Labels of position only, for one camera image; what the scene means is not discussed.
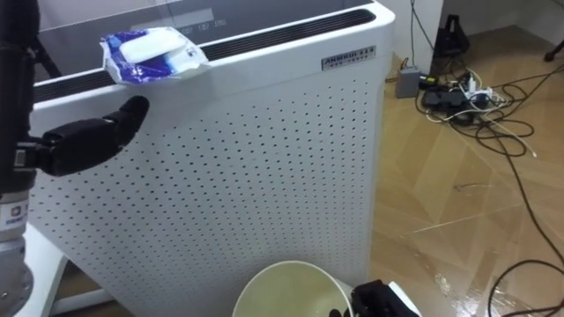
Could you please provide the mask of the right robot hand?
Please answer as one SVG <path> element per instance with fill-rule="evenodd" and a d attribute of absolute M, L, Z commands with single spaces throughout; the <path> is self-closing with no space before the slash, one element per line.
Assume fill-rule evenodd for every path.
<path fill-rule="evenodd" d="M 349 307 L 330 310 L 329 317 L 421 317 L 416 305 L 395 282 L 374 280 L 353 288 Z"/>

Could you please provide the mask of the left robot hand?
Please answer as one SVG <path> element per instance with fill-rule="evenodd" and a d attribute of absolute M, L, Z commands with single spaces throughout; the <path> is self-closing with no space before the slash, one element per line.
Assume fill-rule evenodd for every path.
<path fill-rule="evenodd" d="M 132 141 L 150 106 L 147 98 L 134 96 L 101 118 L 31 136 L 35 75 L 31 52 L 39 27 L 36 1 L 1 2 L 1 195 L 28 193 L 38 169 L 61 177 L 110 160 Z"/>

